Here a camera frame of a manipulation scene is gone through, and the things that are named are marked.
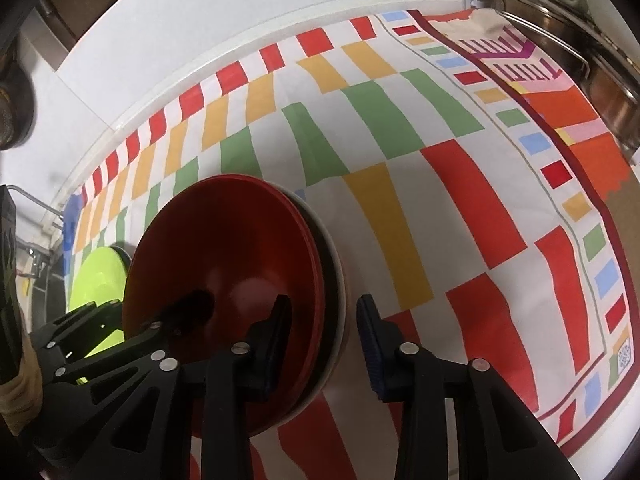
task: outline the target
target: red bowl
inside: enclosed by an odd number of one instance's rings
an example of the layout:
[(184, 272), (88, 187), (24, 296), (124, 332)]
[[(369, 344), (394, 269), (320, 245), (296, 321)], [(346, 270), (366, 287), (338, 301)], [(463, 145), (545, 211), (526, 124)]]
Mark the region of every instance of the red bowl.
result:
[(269, 315), (278, 294), (291, 299), (280, 383), (268, 402), (247, 404), (249, 432), (259, 433), (296, 405), (322, 336), (322, 267), (297, 208), (269, 184), (237, 174), (202, 180), (174, 197), (135, 251), (124, 292), (125, 337), (196, 289), (213, 294), (214, 313), (205, 326), (171, 341), (172, 355), (181, 362), (229, 348), (251, 323)]

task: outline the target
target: colorful patterned cloth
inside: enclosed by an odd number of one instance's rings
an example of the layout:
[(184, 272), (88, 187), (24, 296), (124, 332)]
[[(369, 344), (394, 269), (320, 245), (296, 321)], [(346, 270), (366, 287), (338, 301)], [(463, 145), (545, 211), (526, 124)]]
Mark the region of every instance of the colorful patterned cloth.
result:
[[(327, 226), (350, 307), (373, 294), (437, 356), (487, 358), (572, 454), (638, 376), (640, 183), (574, 83), (493, 11), (430, 20), (316, 28), (158, 111), (82, 186), (68, 285), (194, 182), (261, 177)], [(393, 478), (398, 428), (351, 330), (324, 392), (252, 439), (256, 478)]]

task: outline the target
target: yellow-green plate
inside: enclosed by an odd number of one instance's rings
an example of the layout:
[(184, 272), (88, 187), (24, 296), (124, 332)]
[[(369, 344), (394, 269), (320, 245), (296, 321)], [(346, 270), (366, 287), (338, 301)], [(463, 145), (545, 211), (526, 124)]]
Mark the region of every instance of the yellow-green plate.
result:
[[(127, 268), (120, 255), (110, 247), (98, 247), (86, 258), (74, 278), (69, 298), (69, 310), (95, 302), (102, 305), (111, 300), (122, 300), (127, 281)], [(122, 330), (111, 333), (89, 355), (124, 341)]]

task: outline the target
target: metal screw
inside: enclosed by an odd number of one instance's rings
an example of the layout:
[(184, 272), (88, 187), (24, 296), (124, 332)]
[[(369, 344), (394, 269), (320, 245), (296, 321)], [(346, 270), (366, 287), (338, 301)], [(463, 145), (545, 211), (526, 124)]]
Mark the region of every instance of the metal screw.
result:
[(479, 372), (486, 372), (489, 368), (491, 368), (489, 361), (482, 358), (474, 359), (471, 365), (474, 370), (478, 370)]
[(244, 341), (240, 341), (231, 347), (231, 352), (236, 355), (246, 354), (249, 350), (251, 350), (249, 343), (245, 343)]
[(156, 350), (155, 352), (153, 352), (151, 354), (151, 360), (152, 361), (160, 361), (162, 359), (164, 359), (164, 356), (166, 354), (164, 353), (164, 350)]
[(175, 370), (177, 367), (178, 361), (176, 361), (173, 357), (162, 359), (162, 361), (160, 361), (160, 369), (163, 372), (170, 372), (171, 370)]
[(419, 350), (420, 347), (416, 343), (406, 342), (400, 345), (400, 351), (406, 355), (417, 354)]

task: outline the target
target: silver bolt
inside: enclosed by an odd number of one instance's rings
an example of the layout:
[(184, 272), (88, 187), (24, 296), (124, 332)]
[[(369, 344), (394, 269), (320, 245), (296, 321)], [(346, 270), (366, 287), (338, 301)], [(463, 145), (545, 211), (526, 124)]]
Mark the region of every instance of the silver bolt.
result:
[(164, 353), (164, 350), (156, 350), (155, 352), (153, 352), (151, 354), (151, 360), (152, 361), (160, 361), (162, 359), (164, 359), (164, 356), (166, 354)]
[(406, 355), (417, 354), (419, 350), (420, 347), (416, 343), (406, 342), (400, 345), (400, 351)]
[(489, 368), (491, 368), (489, 361), (482, 358), (474, 359), (471, 365), (474, 370), (478, 370), (479, 372), (486, 372)]
[(244, 341), (240, 341), (231, 347), (231, 353), (236, 355), (246, 354), (249, 350), (251, 350), (249, 343), (245, 343)]
[(173, 357), (162, 359), (162, 361), (160, 361), (160, 369), (163, 372), (170, 372), (171, 370), (175, 370), (177, 367), (178, 361), (176, 361)]

